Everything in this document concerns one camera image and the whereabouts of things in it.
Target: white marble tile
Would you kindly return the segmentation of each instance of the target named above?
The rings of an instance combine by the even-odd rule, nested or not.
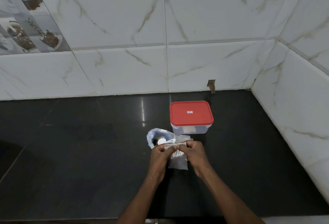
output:
[[[165,0],[167,44],[265,39],[285,0]]]
[[[329,0],[299,0],[280,39],[329,74]]]
[[[1,99],[94,95],[72,52],[0,56]]]
[[[169,91],[250,88],[274,40],[170,45],[168,52]]]
[[[99,95],[168,92],[166,46],[74,52]]]
[[[329,76],[278,42],[252,90],[329,201]]]
[[[72,49],[166,44],[164,0],[43,0]]]
[[[328,224],[329,216],[285,216],[262,219],[266,224]]]
[[[277,18],[275,19],[271,31],[267,35],[267,39],[276,38],[280,35],[297,2],[298,0],[285,0]]]

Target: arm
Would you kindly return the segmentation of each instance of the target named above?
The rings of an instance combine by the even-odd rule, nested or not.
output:
[[[208,162],[203,145],[198,141],[187,141],[187,147],[179,145],[191,162],[194,171],[214,196],[228,224],[264,224],[245,203],[217,176]]]
[[[145,223],[155,190],[164,178],[167,160],[176,149],[175,146],[172,146],[164,150],[164,144],[155,146],[152,149],[150,166],[145,181],[116,224]]]

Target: hand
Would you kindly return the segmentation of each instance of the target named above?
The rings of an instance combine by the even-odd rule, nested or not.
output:
[[[202,177],[202,172],[211,168],[203,145],[199,141],[187,141],[186,145],[178,145],[177,149],[184,152],[192,164],[197,176]]]
[[[171,146],[167,150],[164,149],[164,144],[157,145],[152,149],[150,166],[147,175],[155,180],[157,185],[162,182],[164,173],[166,172],[166,163],[169,157],[177,150],[176,146]]]

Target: food storage container with red lid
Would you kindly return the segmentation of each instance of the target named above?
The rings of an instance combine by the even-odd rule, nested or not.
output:
[[[170,124],[175,134],[203,134],[214,122],[206,101],[183,101],[170,104]]]

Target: black countertop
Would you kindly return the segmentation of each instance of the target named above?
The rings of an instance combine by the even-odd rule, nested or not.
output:
[[[191,100],[209,102],[215,119],[207,134],[192,137],[257,215],[329,214],[253,94],[235,90],[0,102],[0,140],[11,154],[25,147],[0,182],[0,220],[117,218],[146,176],[147,132],[171,131],[169,104]],[[4,167],[14,161],[1,159]],[[149,212],[221,215],[190,164],[167,169]]]

